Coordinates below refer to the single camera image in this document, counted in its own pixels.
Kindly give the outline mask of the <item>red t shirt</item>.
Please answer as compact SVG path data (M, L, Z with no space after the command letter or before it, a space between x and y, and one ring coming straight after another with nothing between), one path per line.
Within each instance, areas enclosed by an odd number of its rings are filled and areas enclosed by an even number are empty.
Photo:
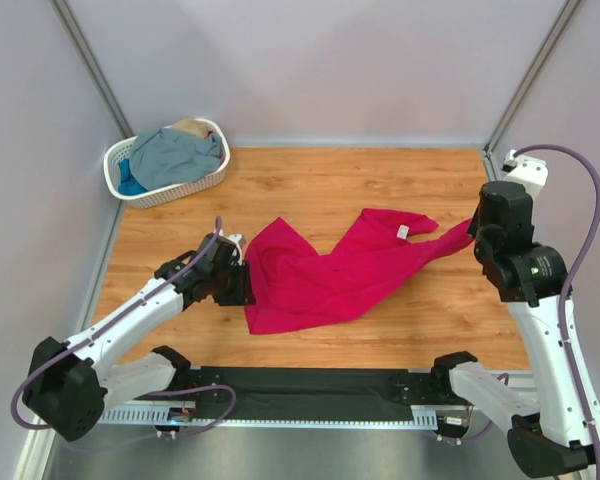
M255 304L245 307L250 334L268 335L353 321L430 262L472 242L464 220L433 240L413 236L438 224L417 213L363 209L333 250L321 255L283 219L246 251Z

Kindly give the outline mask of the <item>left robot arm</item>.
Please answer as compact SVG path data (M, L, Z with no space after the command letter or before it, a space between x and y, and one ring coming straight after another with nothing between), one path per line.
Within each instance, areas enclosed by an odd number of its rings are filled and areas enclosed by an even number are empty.
M206 298L219 306L254 304L245 243L241 234L208 234L198 249L161 265L139 292L94 326L65 340L42 340L11 400L16 423L50 429L74 442L105 412L130 400L193 401L204 389L193 383L190 362L173 348L156 347L131 363L120 359L157 327Z

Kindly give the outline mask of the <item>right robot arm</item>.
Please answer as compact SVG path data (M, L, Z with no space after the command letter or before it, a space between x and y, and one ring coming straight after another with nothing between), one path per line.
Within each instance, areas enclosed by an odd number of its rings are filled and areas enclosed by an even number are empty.
M575 328L570 278L559 252L534 241L533 206L523 185L488 182L468 232L483 275L519 329L537 397L521 396L467 352L437 358L433 370L448 392L506 434L527 477L593 466L600 478L600 403Z

